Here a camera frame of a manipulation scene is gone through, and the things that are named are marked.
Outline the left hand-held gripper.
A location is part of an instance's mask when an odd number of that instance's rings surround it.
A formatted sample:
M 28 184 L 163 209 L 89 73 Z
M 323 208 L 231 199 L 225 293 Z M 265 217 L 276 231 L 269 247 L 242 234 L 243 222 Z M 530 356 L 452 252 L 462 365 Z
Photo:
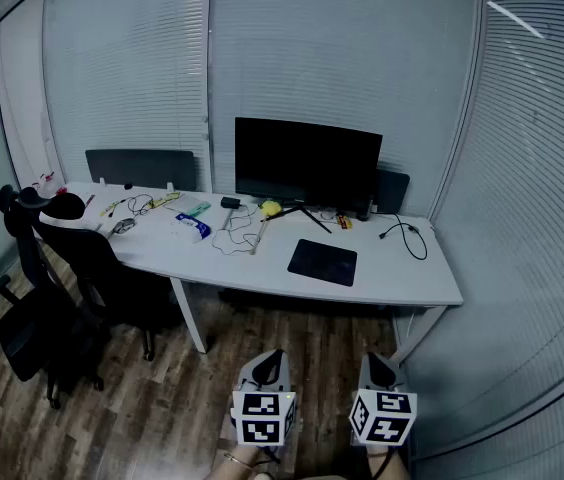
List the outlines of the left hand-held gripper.
M 282 446 L 296 416 L 288 354 L 275 349 L 246 363 L 232 397 L 230 417 L 240 445 Z

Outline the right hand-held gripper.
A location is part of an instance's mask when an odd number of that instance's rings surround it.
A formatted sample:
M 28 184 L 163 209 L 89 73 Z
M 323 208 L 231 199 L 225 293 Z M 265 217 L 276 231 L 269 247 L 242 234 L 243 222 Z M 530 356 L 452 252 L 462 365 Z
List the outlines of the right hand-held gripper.
M 400 447 L 417 418 L 418 398 L 399 366 L 368 352 L 349 413 L 353 445 Z

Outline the black mouse pad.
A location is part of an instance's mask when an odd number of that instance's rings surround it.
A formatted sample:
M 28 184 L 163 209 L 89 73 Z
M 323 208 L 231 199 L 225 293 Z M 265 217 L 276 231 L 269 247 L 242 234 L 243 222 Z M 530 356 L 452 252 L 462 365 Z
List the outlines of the black mouse pad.
M 288 264 L 293 274 L 352 287 L 357 253 L 306 239 L 300 239 Z

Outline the person's right forearm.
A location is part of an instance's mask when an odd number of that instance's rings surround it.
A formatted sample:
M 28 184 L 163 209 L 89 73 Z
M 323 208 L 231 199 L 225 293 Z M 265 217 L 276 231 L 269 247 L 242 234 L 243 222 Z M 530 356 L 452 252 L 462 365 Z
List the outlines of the person's right forearm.
M 366 457 L 372 480 L 410 480 L 397 447 L 367 445 Z

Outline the person's left forearm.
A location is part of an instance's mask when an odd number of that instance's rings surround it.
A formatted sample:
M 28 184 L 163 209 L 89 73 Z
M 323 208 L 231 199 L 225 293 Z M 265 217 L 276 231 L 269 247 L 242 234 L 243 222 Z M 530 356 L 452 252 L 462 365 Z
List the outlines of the person's left forearm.
M 204 480 L 274 480 L 270 474 L 256 471 L 260 452 L 256 446 L 237 445 Z

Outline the white desk leg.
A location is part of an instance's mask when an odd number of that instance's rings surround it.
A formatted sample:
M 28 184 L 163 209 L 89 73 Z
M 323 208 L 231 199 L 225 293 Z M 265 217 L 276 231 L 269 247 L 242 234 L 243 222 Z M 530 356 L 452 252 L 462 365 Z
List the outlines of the white desk leg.
M 446 309 L 446 306 L 426 308 L 418 323 L 409 327 L 408 335 L 400 341 L 396 351 L 391 356 L 391 360 L 402 364 L 430 333 Z
M 170 282 L 193 345 L 199 353 L 206 354 L 207 334 L 201 320 L 197 298 L 191 292 L 192 284 L 175 277 L 171 277 Z

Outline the white power strip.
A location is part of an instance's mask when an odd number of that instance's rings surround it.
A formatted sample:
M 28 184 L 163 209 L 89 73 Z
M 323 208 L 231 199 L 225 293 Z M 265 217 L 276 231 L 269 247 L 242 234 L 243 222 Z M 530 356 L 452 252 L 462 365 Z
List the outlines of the white power strip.
M 233 209 L 224 208 L 221 205 L 212 206 L 206 213 L 204 222 L 215 232 L 228 225 L 233 213 Z

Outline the blue tissue packet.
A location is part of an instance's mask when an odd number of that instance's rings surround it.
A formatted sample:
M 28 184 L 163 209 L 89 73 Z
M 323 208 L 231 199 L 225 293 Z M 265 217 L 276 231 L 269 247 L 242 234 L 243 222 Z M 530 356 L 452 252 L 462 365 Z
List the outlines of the blue tissue packet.
M 180 240 L 187 243 L 198 243 L 211 234 L 211 228 L 208 225 L 184 213 L 177 214 L 174 223 L 175 234 Z

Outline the clear case with teal edge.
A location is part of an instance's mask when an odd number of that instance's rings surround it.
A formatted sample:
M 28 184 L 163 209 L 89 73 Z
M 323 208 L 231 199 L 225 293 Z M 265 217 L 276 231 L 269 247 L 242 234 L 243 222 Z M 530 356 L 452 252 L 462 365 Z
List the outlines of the clear case with teal edge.
M 186 214 L 190 217 L 198 215 L 209 209 L 211 204 L 188 194 L 182 194 L 168 204 L 168 208 L 178 214 Z

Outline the black office chair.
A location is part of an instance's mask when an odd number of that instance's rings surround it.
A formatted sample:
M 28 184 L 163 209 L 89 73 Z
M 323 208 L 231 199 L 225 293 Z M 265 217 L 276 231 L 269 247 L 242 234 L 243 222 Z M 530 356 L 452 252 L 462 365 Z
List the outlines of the black office chair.
M 26 382 L 47 374 L 47 400 L 60 407 L 59 390 L 88 379 L 98 391 L 98 362 L 111 325 L 138 328 L 143 356 L 155 357 L 155 334 L 167 324 L 174 301 L 168 281 L 128 267 L 98 231 L 48 224 L 42 215 L 77 220 L 86 209 L 72 193 L 43 198 L 27 187 L 0 189 L 0 212 L 15 238 L 22 271 L 31 283 L 23 297 L 0 277 L 0 295 L 11 306 L 0 318 L 0 345 L 13 372 Z

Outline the black computer monitor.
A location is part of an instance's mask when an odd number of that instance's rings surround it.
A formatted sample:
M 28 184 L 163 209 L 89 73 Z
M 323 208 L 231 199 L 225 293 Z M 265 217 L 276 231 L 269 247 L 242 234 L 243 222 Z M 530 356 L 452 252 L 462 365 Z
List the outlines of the black computer monitor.
M 377 133 L 305 122 L 237 117 L 235 190 L 356 216 L 373 199 Z

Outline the wide dark desk divider panel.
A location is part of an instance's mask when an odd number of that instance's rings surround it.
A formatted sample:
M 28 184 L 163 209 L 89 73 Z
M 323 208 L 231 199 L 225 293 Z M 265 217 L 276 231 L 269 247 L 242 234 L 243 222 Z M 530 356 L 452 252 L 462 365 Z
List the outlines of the wide dark desk divider panel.
M 195 157 L 190 151 L 95 149 L 85 152 L 94 182 L 196 191 Z

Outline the clear spray bottle red liquid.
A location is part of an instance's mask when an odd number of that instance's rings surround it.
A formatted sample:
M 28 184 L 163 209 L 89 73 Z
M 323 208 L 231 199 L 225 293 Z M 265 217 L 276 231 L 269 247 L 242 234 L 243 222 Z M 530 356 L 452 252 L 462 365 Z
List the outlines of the clear spray bottle red liquid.
M 67 192 L 64 184 L 55 178 L 55 173 L 42 174 L 38 182 L 38 195 L 43 198 L 52 198 L 55 195 Z

